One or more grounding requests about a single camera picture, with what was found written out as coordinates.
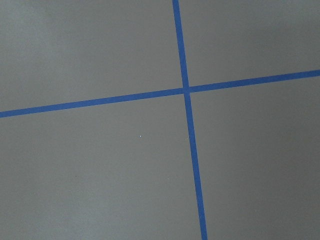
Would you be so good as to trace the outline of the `blue tape line crosswise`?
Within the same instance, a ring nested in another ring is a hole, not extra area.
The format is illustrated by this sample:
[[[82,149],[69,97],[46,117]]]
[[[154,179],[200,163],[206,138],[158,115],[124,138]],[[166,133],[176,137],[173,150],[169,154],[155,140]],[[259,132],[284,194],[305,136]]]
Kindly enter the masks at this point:
[[[105,98],[97,98],[97,99],[90,99],[90,100],[35,106],[35,107],[2,111],[0,113],[0,117],[9,118],[9,117],[15,117],[15,116],[37,114],[37,113],[54,112],[54,111],[62,111],[62,110],[68,110],[68,109],[113,104],[113,103],[131,102],[136,100],[183,95],[184,93],[198,93],[198,92],[222,90],[222,89],[235,88],[235,87],[244,87],[244,86],[251,86],[251,85],[291,81],[291,80],[318,77],[319,75],[320,75],[320,71],[317,69],[317,70],[287,73],[287,74],[280,74],[280,75],[195,85],[195,86],[190,86],[187,90],[184,90],[181,87],[181,88],[172,88],[172,89],[134,93],[134,94],[112,96],[112,97],[105,97]]]

